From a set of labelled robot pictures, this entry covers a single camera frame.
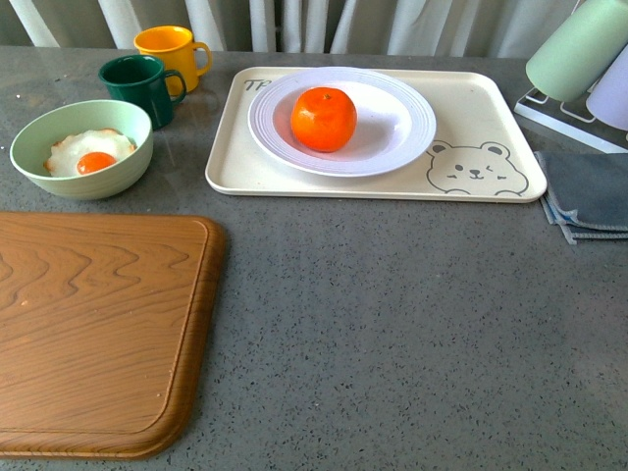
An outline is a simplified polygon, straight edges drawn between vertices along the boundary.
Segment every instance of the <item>wood grain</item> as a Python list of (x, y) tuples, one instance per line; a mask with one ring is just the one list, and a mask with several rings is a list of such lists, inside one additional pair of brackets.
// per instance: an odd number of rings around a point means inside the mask
[(171, 444), (224, 250), (201, 217), (0, 213), (0, 456), (132, 459)]

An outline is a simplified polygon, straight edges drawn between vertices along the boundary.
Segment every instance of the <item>cup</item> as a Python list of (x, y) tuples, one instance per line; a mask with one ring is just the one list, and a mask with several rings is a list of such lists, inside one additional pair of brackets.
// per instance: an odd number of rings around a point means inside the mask
[[(183, 74), (187, 91), (193, 91), (199, 78), (212, 67), (212, 52), (204, 42), (194, 42), (192, 32), (182, 26), (157, 26), (142, 31), (133, 42), (140, 54), (159, 57), (167, 69), (175, 69)], [(194, 51), (202, 49), (207, 62), (201, 68), (196, 65)], [(166, 80), (171, 95), (181, 92), (181, 85), (174, 80)]]
[(587, 108), (603, 123), (628, 131), (628, 46), (596, 84)]
[(530, 58), (526, 73), (549, 98), (575, 101), (628, 43), (628, 0), (587, 0)]
[[(175, 117), (174, 105), (186, 95), (185, 81), (178, 71), (166, 70), (161, 59), (139, 54), (120, 57), (100, 68), (100, 80), (114, 100), (128, 101), (142, 108), (158, 130)], [(181, 93), (171, 97), (166, 78), (180, 82)]]

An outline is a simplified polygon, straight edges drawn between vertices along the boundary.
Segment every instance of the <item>bear face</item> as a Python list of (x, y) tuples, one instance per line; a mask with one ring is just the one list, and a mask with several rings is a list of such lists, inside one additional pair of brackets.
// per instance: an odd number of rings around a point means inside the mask
[(497, 142), (480, 147), (452, 146), (442, 140), (432, 143), (427, 178), (447, 194), (519, 196), (528, 188), (528, 179), (510, 162), (510, 151)]

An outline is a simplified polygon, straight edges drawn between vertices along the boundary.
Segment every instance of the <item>curtain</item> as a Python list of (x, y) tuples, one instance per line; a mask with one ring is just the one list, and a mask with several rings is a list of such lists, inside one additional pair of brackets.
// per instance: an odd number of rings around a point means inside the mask
[(0, 44), (133, 49), (141, 30), (180, 25), (215, 51), (529, 58), (577, 3), (0, 0)]

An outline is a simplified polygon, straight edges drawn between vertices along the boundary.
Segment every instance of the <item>egg white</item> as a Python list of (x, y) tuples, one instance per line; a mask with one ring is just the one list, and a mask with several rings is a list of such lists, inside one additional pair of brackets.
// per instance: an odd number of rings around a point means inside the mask
[(78, 177), (77, 163), (89, 152), (106, 152), (120, 162), (134, 150), (129, 139), (115, 130), (85, 131), (56, 142), (44, 167), (52, 177)]

